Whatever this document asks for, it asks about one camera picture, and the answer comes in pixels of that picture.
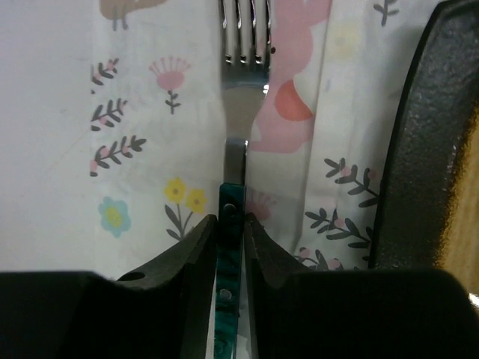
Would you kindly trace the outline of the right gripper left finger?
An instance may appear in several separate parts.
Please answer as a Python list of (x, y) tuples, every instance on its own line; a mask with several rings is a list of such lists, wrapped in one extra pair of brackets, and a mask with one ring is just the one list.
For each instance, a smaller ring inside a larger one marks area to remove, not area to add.
[(1, 274), (3, 358), (204, 358), (217, 219), (109, 280), (89, 271)]

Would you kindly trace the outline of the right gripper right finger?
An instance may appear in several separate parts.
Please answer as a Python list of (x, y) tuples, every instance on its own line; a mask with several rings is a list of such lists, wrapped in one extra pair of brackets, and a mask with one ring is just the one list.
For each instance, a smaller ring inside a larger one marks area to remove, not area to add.
[(478, 315), (440, 270), (314, 271), (244, 226), (253, 358), (476, 358)]

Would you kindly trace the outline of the patterned cloth placemat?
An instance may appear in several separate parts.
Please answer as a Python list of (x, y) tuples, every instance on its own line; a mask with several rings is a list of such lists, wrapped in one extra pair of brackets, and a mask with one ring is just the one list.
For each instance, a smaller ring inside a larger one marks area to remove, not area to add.
[(274, 1), (260, 110), (219, 98), (214, 1), (101, 1), (90, 164), (97, 270), (165, 251), (217, 208), (246, 113), (247, 210), (313, 269), (365, 269), (400, 94), (434, 1)]

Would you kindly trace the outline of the square black yellow plate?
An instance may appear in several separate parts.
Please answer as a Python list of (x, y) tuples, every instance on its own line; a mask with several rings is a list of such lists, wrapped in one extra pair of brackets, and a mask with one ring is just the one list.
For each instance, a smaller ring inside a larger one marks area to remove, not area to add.
[(394, 122), (373, 229), (372, 269), (434, 268), (478, 106), (478, 3), (436, 5)]

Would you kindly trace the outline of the fork with green handle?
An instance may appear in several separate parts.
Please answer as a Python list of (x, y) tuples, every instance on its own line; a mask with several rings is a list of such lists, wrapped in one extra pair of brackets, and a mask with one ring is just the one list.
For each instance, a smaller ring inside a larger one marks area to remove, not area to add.
[(245, 172), (251, 128), (269, 88), (271, 4), (220, 1), (222, 105), (227, 123), (219, 187), (214, 357), (235, 358), (242, 271)]

